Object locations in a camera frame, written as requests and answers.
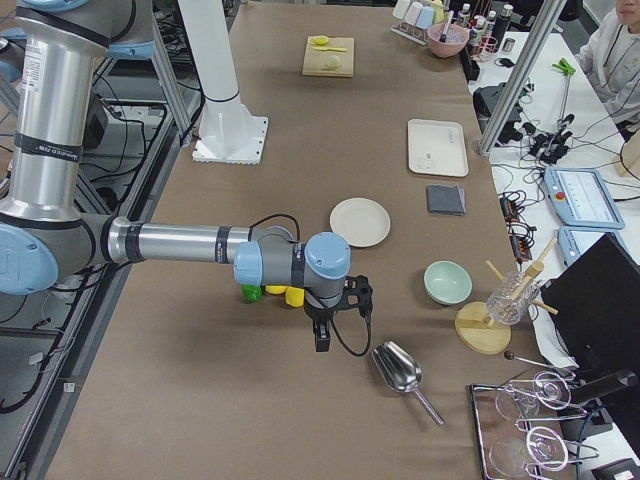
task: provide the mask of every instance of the table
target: table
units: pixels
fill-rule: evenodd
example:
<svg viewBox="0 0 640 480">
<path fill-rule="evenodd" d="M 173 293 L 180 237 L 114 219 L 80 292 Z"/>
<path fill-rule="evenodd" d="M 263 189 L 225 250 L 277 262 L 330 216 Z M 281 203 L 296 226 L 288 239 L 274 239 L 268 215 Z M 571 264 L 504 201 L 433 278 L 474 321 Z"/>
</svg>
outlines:
<svg viewBox="0 0 640 480">
<path fill-rule="evenodd" d="M 498 52 L 488 61 L 482 62 L 478 80 L 469 84 L 470 91 L 475 91 L 480 86 L 497 85 L 507 81 L 511 70 L 497 66 L 494 62 L 498 58 L 509 58 L 516 62 L 525 44 L 527 33 L 508 32 L 506 37 L 515 40 L 514 50 L 510 53 Z M 622 137 L 617 133 L 615 125 L 593 92 L 589 81 L 580 70 L 578 62 L 573 58 L 560 34 L 553 33 L 549 36 L 530 74 L 529 80 L 534 84 L 534 91 L 530 96 L 530 103 L 521 102 L 524 108 L 523 119 L 535 122 L 540 130 L 552 131 L 560 115 L 565 80 L 562 74 L 551 65 L 557 63 L 562 57 L 569 60 L 577 69 L 571 78 L 565 114 L 573 113 L 575 115 L 575 120 L 569 129 L 574 132 L 574 137 L 581 137 L 581 141 L 575 140 L 569 143 L 572 149 L 558 162 L 558 166 L 598 168 L 605 181 L 630 185 L 623 187 L 609 183 L 607 186 L 613 198 L 636 196 L 640 182 L 630 177 L 621 178 L 612 164 L 617 160 L 617 152 L 620 152 L 623 145 Z M 538 195 L 546 196 L 546 192 L 540 192 L 535 184 L 525 182 L 524 173 L 517 170 L 517 167 L 533 165 L 530 160 L 521 160 L 526 149 L 523 150 L 520 144 L 513 141 L 509 145 L 506 148 L 494 148 L 490 154 L 490 161 L 495 166 L 493 175 L 496 190 L 503 192 L 521 189 L 527 193 L 529 198 L 533 199 Z M 497 167 L 498 165 L 503 165 L 506 168 Z M 639 262 L 640 244 L 637 238 L 640 235 L 640 209 L 637 201 L 617 203 L 617 207 L 626 223 L 626 227 L 620 232 L 621 236 L 629 254 L 636 262 Z M 533 258 L 536 258 L 549 240 L 556 236 L 557 229 L 562 225 L 562 222 L 548 200 L 527 207 L 523 216 L 527 223 L 537 227 L 536 243 L 532 248 Z M 547 256 L 544 263 L 545 270 L 539 277 L 542 280 L 556 278 L 566 268 L 559 248 Z M 540 351 L 545 358 L 555 365 L 571 363 L 558 347 L 553 323 L 546 312 L 539 312 L 539 317 L 535 322 L 535 330 Z M 581 478 L 593 478 L 588 473 L 589 469 L 620 458 L 633 458 L 636 463 L 640 463 L 615 426 L 611 432 L 591 437 L 588 443 L 598 447 L 601 455 L 596 460 L 586 462 Z"/>
<path fill-rule="evenodd" d="M 499 384 L 525 367 L 460 342 L 455 307 L 427 297 L 427 265 L 470 273 L 470 300 L 513 267 L 491 169 L 456 58 L 438 60 L 389 31 L 391 9 L 249 3 L 231 33 L 243 102 L 269 117 L 259 166 L 178 159 L 154 221 L 248 225 L 298 217 L 303 237 L 329 228 L 333 206 L 368 197 L 391 216 L 380 244 L 352 252 L 374 288 L 373 345 L 393 340 L 423 368 L 423 390 L 446 424 L 391 391 L 370 357 L 335 340 L 314 352 L 310 321 L 281 297 L 242 300 L 227 266 L 136 265 L 46 478 L 478 478 L 467 386 Z M 307 35 L 353 36 L 353 79 L 302 77 Z M 407 122 L 464 127 L 470 174 L 425 177 L 407 167 Z M 430 215 L 425 187 L 457 182 L 468 214 Z M 339 315 L 360 348 L 364 327 Z M 537 349 L 531 325 L 512 348 Z"/>
</svg>

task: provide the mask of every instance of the metal scoop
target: metal scoop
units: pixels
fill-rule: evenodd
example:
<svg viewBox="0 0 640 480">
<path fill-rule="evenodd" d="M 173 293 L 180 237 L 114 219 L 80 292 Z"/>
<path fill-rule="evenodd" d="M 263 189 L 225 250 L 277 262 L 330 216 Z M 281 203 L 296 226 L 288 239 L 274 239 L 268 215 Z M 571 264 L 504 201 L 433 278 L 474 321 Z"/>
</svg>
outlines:
<svg viewBox="0 0 640 480">
<path fill-rule="evenodd" d="M 438 415 L 438 412 L 418 388 L 422 380 L 422 369 L 418 362 L 394 342 L 384 342 L 382 345 L 378 345 L 371 352 L 371 356 L 387 385 L 396 392 L 415 393 L 433 421 L 437 425 L 444 424 L 442 417 Z"/>
</svg>

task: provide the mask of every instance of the brown tabletop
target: brown tabletop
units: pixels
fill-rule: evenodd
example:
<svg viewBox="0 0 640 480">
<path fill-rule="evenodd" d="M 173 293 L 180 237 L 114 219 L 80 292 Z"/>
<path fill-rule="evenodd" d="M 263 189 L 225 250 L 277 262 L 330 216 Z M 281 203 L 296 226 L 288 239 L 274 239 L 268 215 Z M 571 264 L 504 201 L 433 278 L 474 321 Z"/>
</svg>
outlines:
<svg viewBox="0 0 640 480">
<path fill-rule="evenodd" d="M 390 390 L 371 357 L 333 339 L 315 353 L 311 321 L 281 297 L 248 304 L 225 265 L 136 265 L 48 479 L 479 478 L 467 385 L 501 383 L 524 366 L 483 356 L 458 339 L 456 307 L 425 293 L 425 267 L 454 260 L 470 273 L 470 300 L 513 267 L 491 169 L 457 58 L 439 60 L 391 33 L 391 10 L 249 3 L 231 33 L 243 102 L 269 117 L 258 166 L 195 163 L 184 151 L 154 221 L 246 226 L 296 216 L 305 239 L 329 229 L 349 197 L 383 205 L 391 232 L 352 251 L 351 274 L 375 290 L 373 345 L 393 340 L 420 362 L 422 388 L 446 423 Z M 355 75 L 301 76 L 307 35 L 355 38 Z M 407 122 L 464 127 L 470 173 L 413 174 Z M 429 214 L 425 187 L 465 188 L 464 217 Z M 364 345 L 356 312 L 336 319 Z M 533 356 L 530 324 L 511 348 Z"/>
</svg>

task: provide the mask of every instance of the wooden cutting board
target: wooden cutting board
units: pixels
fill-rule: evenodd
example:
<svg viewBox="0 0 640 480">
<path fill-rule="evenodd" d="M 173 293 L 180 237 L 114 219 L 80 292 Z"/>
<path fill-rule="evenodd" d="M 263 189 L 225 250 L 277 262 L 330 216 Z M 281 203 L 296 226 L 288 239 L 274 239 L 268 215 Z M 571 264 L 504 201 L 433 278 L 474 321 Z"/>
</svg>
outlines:
<svg viewBox="0 0 640 480">
<path fill-rule="evenodd" d="M 307 47 L 304 52 L 304 62 L 302 63 L 302 75 L 314 77 L 353 77 L 353 57 L 355 41 L 353 38 L 331 37 L 325 47 L 344 47 L 346 52 L 320 52 L 313 49 L 307 38 Z M 340 66 L 335 69 L 327 68 L 327 60 L 331 55 L 336 55 L 340 59 Z"/>
</svg>

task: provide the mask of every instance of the tablet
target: tablet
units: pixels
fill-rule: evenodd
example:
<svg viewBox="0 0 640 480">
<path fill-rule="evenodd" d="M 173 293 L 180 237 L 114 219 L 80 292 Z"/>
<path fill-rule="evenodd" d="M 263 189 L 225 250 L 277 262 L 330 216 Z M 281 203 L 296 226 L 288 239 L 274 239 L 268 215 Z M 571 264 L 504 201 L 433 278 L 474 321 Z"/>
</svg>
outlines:
<svg viewBox="0 0 640 480">
<path fill-rule="evenodd" d="M 597 170 L 547 167 L 544 182 L 562 221 L 574 227 L 620 230 L 624 220 Z"/>
<path fill-rule="evenodd" d="M 620 245 L 627 250 L 617 230 L 591 227 L 560 227 L 558 229 L 558 245 L 564 257 L 565 265 L 567 267 L 571 266 L 573 262 L 580 258 L 580 255 L 589 250 L 605 233 L 611 233 L 615 236 Z"/>
</svg>

